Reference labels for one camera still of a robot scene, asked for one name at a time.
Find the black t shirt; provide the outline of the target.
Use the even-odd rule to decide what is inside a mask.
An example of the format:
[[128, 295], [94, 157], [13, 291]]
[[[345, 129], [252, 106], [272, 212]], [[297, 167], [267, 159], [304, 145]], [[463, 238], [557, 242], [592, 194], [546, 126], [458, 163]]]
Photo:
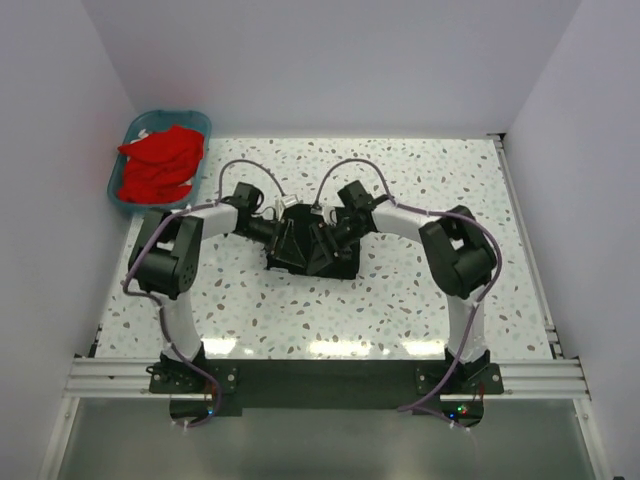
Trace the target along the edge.
[[[314, 217], [320, 216], [314, 215], [311, 213], [311, 206], [307, 204], [297, 204], [288, 209], [309, 209], [310, 210], [310, 221]], [[347, 262], [336, 262], [332, 265], [309, 265], [307, 264], [307, 270], [305, 273], [289, 273], [292, 275], [306, 276], [306, 277], [318, 277], [318, 278], [329, 278], [329, 279], [338, 279], [338, 280], [352, 280], [356, 277], [360, 266], [360, 240], [356, 239], [351, 244], [349, 244], [353, 251], [353, 258], [351, 261]]]

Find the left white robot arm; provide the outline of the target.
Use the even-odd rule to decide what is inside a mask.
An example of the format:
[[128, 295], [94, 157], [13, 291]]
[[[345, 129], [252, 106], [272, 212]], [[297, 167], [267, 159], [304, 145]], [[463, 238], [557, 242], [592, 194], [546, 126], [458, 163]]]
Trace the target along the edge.
[[285, 210], [300, 203], [295, 195], [281, 196], [269, 220], [257, 214], [262, 200], [259, 189], [240, 182], [231, 196], [213, 204], [175, 211], [152, 209], [145, 215], [123, 292], [149, 299], [158, 313], [163, 348], [160, 360], [147, 368], [152, 393], [221, 391], [196, 330], [190, 290], [198, 274], [203, 241], [234, 233], [267, 245]]

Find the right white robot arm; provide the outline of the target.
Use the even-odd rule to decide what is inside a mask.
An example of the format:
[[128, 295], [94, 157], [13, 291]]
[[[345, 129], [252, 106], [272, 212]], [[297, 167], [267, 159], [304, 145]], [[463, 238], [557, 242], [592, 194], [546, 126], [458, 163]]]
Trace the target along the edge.
[[480, 368], [490, 361], [485, 335], [484, 300], [502, 271], [495, 237], [470, 210], [459, 205], [428, 211], [385, 194], [373, 197], [355, 181], [339, 191], [343, 216], [332, 221], [320, 204], [311, 207], [321, 218], [310, 226], [309, 275], [346, 256], [347, 249], [370, 233], [393, 234], [422, 245], [435, 285], [446, 295], [449, 337], [445, 373], [414, 404], [439, 394], [445, 386], [469, 392], [481, 380]]

